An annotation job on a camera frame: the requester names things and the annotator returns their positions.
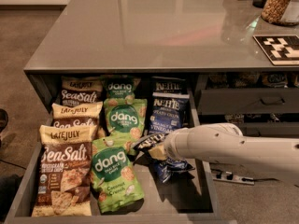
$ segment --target gray countertop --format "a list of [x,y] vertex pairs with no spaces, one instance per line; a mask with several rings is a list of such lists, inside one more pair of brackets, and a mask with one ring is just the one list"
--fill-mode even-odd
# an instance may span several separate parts
[[253,35],[269,24],[252,0],[71,0],[27,74],[298,70],[274,66]]

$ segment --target jar of nuts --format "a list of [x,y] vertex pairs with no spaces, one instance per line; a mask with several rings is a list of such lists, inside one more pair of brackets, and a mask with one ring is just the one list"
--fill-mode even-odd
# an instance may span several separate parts
[[261,17],[277,25],[299,24],[299,0],[267,0]]

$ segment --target white baseboard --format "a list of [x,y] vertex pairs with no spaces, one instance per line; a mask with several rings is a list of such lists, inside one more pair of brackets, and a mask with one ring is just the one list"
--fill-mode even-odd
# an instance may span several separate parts
[[0,5],[67,5],[68,0],[0,0]]

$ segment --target white robotic arm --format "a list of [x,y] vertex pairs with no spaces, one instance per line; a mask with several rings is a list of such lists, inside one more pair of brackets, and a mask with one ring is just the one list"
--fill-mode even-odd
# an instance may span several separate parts
[[243,136],[231,123],[179,129],[164,140],[174,160],[240,164],[254,172],[299,185],[299,139]]

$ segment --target floor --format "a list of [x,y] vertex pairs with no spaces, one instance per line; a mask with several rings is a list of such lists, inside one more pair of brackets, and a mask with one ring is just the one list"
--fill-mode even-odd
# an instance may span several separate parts
[[[0,174],[23,175],[38,140],[38,129],[50,117],[23,73],[59,10],[0,10],[0,108],[9,115],[2,133]],[[254,186],[215,181],[222,217],[240,224],[299,222],[299,188],[267,180],[242,166],[211,164],[257,179]]]

